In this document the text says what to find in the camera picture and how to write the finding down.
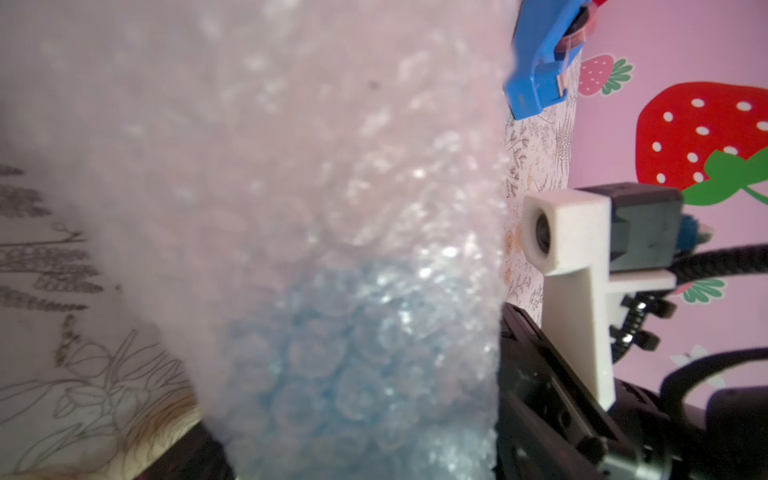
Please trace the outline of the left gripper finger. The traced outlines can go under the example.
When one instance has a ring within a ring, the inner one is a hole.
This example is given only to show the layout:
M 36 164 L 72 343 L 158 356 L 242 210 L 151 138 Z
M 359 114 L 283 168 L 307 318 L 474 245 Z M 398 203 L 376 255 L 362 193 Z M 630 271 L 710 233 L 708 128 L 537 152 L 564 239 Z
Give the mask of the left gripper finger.
M 233 480 L 222 445 L 198 422 L 136 480 Z

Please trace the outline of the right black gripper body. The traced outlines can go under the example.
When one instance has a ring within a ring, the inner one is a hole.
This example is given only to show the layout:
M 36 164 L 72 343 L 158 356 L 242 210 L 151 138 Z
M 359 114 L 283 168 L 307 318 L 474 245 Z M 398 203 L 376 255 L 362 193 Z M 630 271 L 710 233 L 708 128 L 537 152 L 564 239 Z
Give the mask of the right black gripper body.
M 767 388 L 716 391 L 686 404 L 704 380 L 764 361 L 764 348 L 694 360 L 659 393 L 618 380 L 602 407 L 522 309 L 500 321 L 498 479 L 764 479 Z

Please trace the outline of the clear bubble wrap sheet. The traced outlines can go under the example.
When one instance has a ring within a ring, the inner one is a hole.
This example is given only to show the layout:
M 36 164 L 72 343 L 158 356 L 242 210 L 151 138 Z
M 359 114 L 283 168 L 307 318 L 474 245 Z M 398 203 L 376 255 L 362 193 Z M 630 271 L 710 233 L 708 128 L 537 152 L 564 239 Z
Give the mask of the clear bubble wrap sheet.
M 490 479 L 516 1 L 5 1 L 2 149 L 241 479 Z

